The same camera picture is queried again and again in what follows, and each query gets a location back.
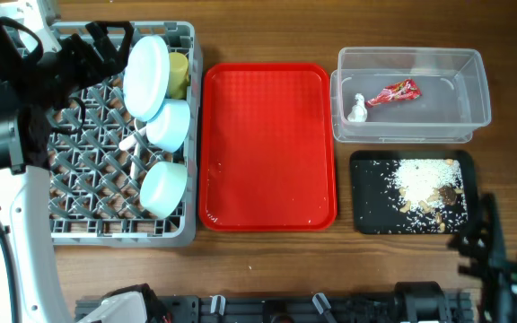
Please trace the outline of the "white plastic spoon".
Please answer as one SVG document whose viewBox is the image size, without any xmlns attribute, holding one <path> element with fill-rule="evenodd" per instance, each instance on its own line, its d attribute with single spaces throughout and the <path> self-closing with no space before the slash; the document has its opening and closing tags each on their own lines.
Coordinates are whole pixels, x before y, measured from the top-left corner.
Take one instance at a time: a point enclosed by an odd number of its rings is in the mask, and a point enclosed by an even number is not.
<svg viewBox="0 0 517 323">
<path fill-rule="evenodd" d="M 118 148 L 122 151 L 127 151 L 131 148 L 133 148 L 139 138 L 143 137 L 146 133 L 146 127 L 141 127 L 137 129 L 135 132 L 133 132 L 131 135 L 127 136 L 125 139 L 123 139 L 119 144 Z"/>
</svg>

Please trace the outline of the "yellow plastic cup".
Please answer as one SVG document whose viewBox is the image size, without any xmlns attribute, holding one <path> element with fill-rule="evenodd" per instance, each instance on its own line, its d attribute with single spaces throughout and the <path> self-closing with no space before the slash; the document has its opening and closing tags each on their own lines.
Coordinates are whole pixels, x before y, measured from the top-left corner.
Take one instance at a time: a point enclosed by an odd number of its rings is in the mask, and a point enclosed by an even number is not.
<svg viewBox="0 0 517 323">
<path fill-rule="evenodd" d="M 175 100 L 184 100 L 187 97 L 188 78 L 188 58 L 179 52 L 171 52 L 170 75 L 168 82 L 168 97 Z"/>
</svg>

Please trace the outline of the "light blue plate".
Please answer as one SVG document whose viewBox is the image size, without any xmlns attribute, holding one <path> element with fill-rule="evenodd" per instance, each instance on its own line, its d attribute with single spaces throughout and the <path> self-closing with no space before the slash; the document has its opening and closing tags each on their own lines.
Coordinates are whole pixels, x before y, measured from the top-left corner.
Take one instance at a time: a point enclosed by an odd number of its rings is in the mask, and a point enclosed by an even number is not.
<svg viewBox="0 0 517 323">
<path fill-rule="evenodd" d="M 142 37 L 131 49 L 123 78 L 124 103 L 134 118 L 147 122 L 165 99 L 170 53 L 160 36 Z"/>
</svg>

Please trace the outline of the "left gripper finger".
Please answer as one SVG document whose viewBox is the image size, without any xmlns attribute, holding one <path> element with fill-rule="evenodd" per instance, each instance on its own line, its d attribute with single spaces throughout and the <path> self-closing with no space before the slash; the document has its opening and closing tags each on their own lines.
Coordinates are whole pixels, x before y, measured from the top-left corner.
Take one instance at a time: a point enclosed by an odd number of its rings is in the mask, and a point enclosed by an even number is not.
<svg viewBox="0 0 517 323">
<path fill-rule="evenodd" d="M 101 74 L 118 74 L 127 66 L 134 27 L 130 22 L 94 21 L 85 25 L 93 38 L 93 46 L 98 51 Z M 109 37 L 109 28 L 122 29 L 123 40 L 118 48 Z"/>
<path fill-rule="evenodd" d="M 35 49 L 22 57 L 8 34 L 7 27 L 27 33 L 36 41 Z M 18 90 L 43 90 L 44 77 L 37 66 L 43 53 L 42 42 L 33 31 L 11 18 L 0 18 L 0 83 L 9 83 Z"/>
</svg>

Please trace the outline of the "food scraps and rice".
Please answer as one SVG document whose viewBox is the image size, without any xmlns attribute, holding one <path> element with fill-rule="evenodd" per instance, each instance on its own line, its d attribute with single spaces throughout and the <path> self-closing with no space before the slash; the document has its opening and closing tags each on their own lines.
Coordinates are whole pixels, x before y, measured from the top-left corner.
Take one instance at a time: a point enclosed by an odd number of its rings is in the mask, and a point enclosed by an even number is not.
<svg viewBox="0 0 517 323">
<path fill-rule="evenodd" d="M 460 163 L 454 159 L 369 162 L 363 220 L 375 234 L 454 233 L 469 219 Z"/>
</svg>

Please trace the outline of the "green bowl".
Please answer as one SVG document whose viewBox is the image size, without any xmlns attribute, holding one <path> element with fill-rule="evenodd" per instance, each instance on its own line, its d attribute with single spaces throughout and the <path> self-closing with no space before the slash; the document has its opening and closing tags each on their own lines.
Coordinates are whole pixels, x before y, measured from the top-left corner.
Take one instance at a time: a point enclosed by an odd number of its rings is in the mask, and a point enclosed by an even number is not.
<svg viewBox="0 0 517 323">
<path fill-rule="evenodd" d="M 185 165 L 158 161 L 145 175 L 139 194 L 141 206 L 158 219 L 167 218 L 181 201 L 187 180 Z"/>
</svg>

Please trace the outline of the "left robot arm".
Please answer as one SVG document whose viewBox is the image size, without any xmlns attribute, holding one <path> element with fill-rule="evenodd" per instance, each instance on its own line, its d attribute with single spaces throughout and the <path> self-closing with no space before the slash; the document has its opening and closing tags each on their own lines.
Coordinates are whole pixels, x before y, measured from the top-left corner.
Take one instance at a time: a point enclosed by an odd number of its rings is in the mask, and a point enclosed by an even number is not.
<svg viewBox="0 0 517 323">
<path fill-rule="evenodd" d="M 90 34 L 46 50 L 33 28 L 0 16 L 0 322 L 68 322 L 49 228 L 49 113 L 80 105 L 77 93 L 122 72 L 134 34 L 119 22 L 86 25 Z"/>
</svg>

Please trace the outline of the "red snack wrapper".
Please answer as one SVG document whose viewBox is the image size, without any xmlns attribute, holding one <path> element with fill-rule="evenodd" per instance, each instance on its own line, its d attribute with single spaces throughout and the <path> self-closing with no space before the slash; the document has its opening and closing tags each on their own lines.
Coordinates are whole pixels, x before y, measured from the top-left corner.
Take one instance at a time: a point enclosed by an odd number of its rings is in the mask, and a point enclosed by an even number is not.
<svg viewBox="0 0 517 323">
<path fill-rule="evenodd" d="M 421 90 L 413 79 L 405 79 L 383 88 L 374 98 L 365 102 L 367 108 L 402 100 L 415 100 L 422 95 Z"/>
</svg>

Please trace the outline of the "light blue bowl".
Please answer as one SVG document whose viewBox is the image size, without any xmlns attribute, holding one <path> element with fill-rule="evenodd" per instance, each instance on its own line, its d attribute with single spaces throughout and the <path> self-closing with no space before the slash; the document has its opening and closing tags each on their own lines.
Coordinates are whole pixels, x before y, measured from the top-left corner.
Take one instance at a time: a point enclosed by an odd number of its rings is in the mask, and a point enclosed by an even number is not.
<svg viewBox="0 0 517 323">
<path fill-rule="evenodd" d="M 147 123 L 147 139 L 165 152 L 174 153 L 183 145 L 189 125 L 189 104 L 185 100 L 166 99 L 155 117 Z"/>
</svg>

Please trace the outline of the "white tissue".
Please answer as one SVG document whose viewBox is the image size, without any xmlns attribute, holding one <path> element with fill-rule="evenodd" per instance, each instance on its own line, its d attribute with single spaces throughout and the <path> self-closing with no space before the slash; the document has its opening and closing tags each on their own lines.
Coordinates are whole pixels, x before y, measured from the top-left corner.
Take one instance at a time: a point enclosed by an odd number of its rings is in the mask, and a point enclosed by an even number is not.
<svg viewBox="0 0 517 323">
<path fill-rule="evenodd" d="M 355 95 L 355 105 L 346 117 L 349 122 L 365 122 L 368 111 L 365 105 L 364 96 L 361 93 Z"/>
</svg>

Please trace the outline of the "white plastic fork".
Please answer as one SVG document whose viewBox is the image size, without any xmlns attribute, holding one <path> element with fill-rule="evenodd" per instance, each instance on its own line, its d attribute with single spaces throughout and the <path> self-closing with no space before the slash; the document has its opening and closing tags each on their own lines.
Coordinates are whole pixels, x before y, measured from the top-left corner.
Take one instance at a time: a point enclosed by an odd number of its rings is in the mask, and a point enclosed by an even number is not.
<svg viewBox="0 0 517 323">
<path fill-rule="evenodd" d="M 142 153 L 142 144 L 141 142 L 145 139 L 145 123 L 137 118 L 134 119 L 134 128 L 135 131 L 140 135 L 140 138 L 136 140 L 134 146 L 133 156 L 137 159 L 141 158 Z M 130 166 L 130 178 L 133 180 L 138 180 L 140 168 L 137 162 L 132 162 Z"/>
</svg>

